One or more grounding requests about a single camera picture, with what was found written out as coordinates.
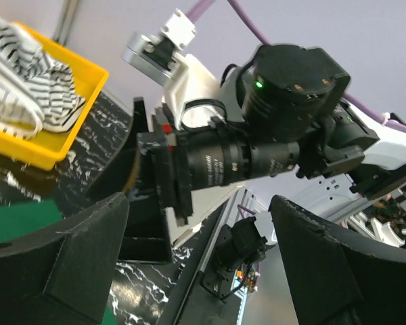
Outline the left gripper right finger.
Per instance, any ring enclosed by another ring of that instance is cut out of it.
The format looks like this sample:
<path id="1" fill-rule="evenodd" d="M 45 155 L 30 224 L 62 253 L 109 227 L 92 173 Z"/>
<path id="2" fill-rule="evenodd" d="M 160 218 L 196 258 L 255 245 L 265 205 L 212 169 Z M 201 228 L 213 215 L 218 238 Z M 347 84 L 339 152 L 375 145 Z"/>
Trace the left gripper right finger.
<path id="1" fill-rule="evenodd" d="M 283 196 L 272 198 L 270 213 L 299 324 L 406 324 L 406 249 Z"/>

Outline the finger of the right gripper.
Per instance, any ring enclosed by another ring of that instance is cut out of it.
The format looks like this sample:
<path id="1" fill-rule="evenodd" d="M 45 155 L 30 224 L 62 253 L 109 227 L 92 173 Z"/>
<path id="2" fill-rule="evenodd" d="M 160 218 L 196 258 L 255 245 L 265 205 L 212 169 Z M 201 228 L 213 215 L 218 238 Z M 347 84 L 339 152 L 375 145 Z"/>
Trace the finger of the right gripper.
<path id="1" fill-rule="evenodd" d="M 146 264 L 172 261 L 166 216 L 156 197 L 129 203 L 128 221 L 118 259 Z"/>
<path id="2" fill-rule="evenodd" d="M 129 194 L 139 173 L 137 135 L 148 131 L 144 99 L 134 97 L 131 128 L 127 131 L 125 140 L 85 192 L 91 202 L 103 200 L 117 192 L 122 192 L 125 196 Z"/>

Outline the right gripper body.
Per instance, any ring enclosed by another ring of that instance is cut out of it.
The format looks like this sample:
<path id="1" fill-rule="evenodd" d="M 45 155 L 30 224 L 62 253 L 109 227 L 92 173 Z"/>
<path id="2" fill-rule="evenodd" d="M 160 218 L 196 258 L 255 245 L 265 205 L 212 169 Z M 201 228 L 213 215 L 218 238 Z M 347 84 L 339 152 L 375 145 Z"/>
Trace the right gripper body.
<path id="1" fill-rule="evenodd" d="M 378 135 L 342 101 L 350 75 L 320 47 L 260 46 L 235 80 L 240 121 L 213 116 L 201 127 L 173 123 L 166 108 L 154 129 L 137 136 L 142 156 L 154 168 L 160 207 L 174 210 L 179 225 L 193 214 L 190 159 L 179 133 L 214 130 L 221 156 L 206 156 L 204 189 L 273 177 L 298 169 L 312 179 L 348 174 L 359 167 Z"/>

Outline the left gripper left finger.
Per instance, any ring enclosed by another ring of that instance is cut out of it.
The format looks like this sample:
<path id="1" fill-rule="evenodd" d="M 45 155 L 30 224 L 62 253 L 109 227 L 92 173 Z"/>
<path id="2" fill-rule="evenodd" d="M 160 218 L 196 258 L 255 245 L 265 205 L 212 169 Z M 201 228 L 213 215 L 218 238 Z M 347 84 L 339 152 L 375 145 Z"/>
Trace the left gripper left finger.
<path id="1" fill-rule="evenodd" d="M 0 324 L 101 324 L 129 212 L 113 194 L 0 243 Z"/>

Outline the striped black white tank top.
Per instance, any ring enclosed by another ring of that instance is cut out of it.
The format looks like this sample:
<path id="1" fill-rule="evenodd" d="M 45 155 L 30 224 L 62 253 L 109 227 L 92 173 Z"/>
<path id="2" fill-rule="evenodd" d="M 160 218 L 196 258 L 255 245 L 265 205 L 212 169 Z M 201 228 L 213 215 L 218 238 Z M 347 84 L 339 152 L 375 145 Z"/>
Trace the striped black white tank top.
<path id="1" fill-rule="evenodd" d="M 0 18 L 0 132 L 20 139 L 42 130 L 65 133 L 84 107 L 71 67 L 23 28 Z"/>

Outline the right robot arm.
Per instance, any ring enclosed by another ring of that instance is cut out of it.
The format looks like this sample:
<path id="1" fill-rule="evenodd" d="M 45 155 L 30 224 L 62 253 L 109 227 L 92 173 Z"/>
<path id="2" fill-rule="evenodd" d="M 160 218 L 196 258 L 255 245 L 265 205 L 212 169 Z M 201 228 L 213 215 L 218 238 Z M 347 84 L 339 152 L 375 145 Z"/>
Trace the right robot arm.
<path id="1" fill-rule="evenodd" d="M 245 181 L 296 169 L 299 178 L 350 176 L 366 198 L 397 185 L 406 151 L 387 127 L 360 116 L 345 90 L 350 75 L 320 47 L 260 46 L 226 67 L 214 95 L 174 112 L 165 101 L 153 129 L 95 179 L 88 196 L 122 192 L 129 217 L 118 258 L 166 263 Z"/>

